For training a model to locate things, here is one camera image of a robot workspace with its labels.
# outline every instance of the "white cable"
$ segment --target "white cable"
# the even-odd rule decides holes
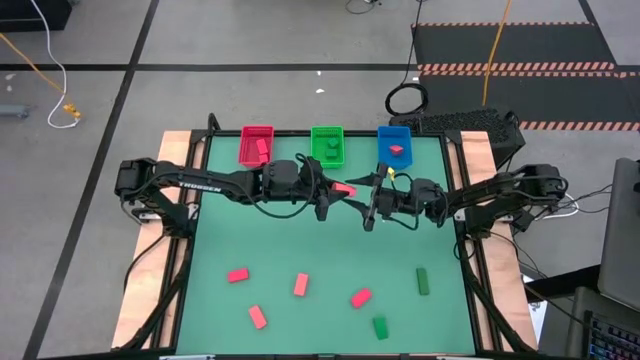
[[[78,122],[80,121],[80,119],[74,117],[74,122],[68,125],[56,125],[51,122],[51,117],[53,116],[53,113],[55,113],[58,110],[58,108],[60,107],[60,104],[62,104],[62,102],[64,101],[64,98],[67,96],[67,71],[65,70],[64,66],[62,66],[62,64],[60,64],[55,57],[53,57],[53,54],[51,53],[51,32],[49,31],[49,24],[47,23],[47,19],[45,19],[44,15],[42,14],[42,11],[40,11],[40,8],[38,7],[38,4],[36,4],[35,0],[31,0],[31,4],[33,4],[33,7],[36,9],[36,11],[38,12],[38,15],[40,15],[40,18],[42,18],[42,22],[44,23],[44,29],[47,32],[47,52],[49,52],[49,58],[51,58],[51,61],[56,63],[56,65],[60,67],[60,70],[62,70],[62,78],[63,78],[62,96],[60,97],[60,100],[58,100],[58,103],[56,104],[56,106],[49,113],[49,116],[47,117],[47,124],[49,124],[49,126],[55,129],[69,129],[78,125]]]
[[[547,216],[543,216],[541,218],[537,218],[535,220],[548,220],[548,219],[558,219],[558,218],[563,218],[563,217],[569,217],[569,216],[573,216],[575,214],[577,214],[580,211],[580,205],[578,205],[578,202],[571,196],[569,195],[569,193],[565,193],[565,196],[568,197],[569,199],[571,199],[571,202],[573,203],[573,208],[574,210],[568,214],[556,214],[556,215],[547,215]]]

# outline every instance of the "keyboard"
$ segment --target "keyboard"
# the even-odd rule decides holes
[[[640,331],[613,323],[605,317],[587,311],[585,350],[589,359],[640,360]]]

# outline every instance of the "plastic bin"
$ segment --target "plastic bin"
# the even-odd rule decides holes
[[[394,156],[390,149],[393,145],[402,146],[402,154]],[[378,161],[391,166],[394,170],[402,170],[413,164],[411,130],[408,127],[378,127]]]
[[[311,156],[323,168],[335,169],[344,165],[344,130],[342,126],[313,126],[311,128]]]
[[[240,135],[240,150],[238,162],[249,168],[261,166],[260,152],[256,141],[262,139],[267,143],[269,152],[266,154],[268,161],[273,159],[273,125],[247,125],[242,127]]]

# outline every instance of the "table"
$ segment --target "table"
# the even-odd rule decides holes
[[[159,154],[159,159],[184,163],[188,148],[190,132],[166,132]],[[481,181],[491,177],[495,172],[491,149],[486,133],[463,133],[462,149],[465,154],[469,178],[471,182]],[[460,185],[460,171],[456,168],[456,161],[452,161],[454,183]],[[177,198],[177,189],[166,189],[167,196]],[[136,253],[142,251],[155,239],[160,231],[160,224],[148,224],[142,227],[138,239]],[[508,236],[506,224],[496,224],[494,232]],[[494,301],[503,312],[510,324],[518,331],[521,337],[530,346],[535,347],[535,335],[529,317],[525,293],[521,285],[519,266],[515,257],[514,248],[504,239],[499,237],[486,239],[484,242],[485,257],[489,271],[489,279]],[[163,276],[164,265],[168,254],[168,242],[164,242],[152,254],[150,254],[132,272],[129,287],[123,299],[121,314],[114,335],[113,345],[124,343],[137,330],[145,320],[149,311],[158,300],[160,283]],[[492,349],[489,326],[486,321],[486,313],[479,302],[478,318],[481,332],[481,343],[484,349]],[[175,307],[167,311],[165,317],[165,330],[173,325]],[[167,345],[170,341],[170,332],[163,331],[160,344]]]

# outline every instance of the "blue bin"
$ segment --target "blue bin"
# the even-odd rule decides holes
[[[400,145],[404,149],[399,156],[393,156],[390,146]],[[378,127],[378,162],[391,166],[394,170],[405,169],[413,164],[411,153],[411,130],[406,126]]]

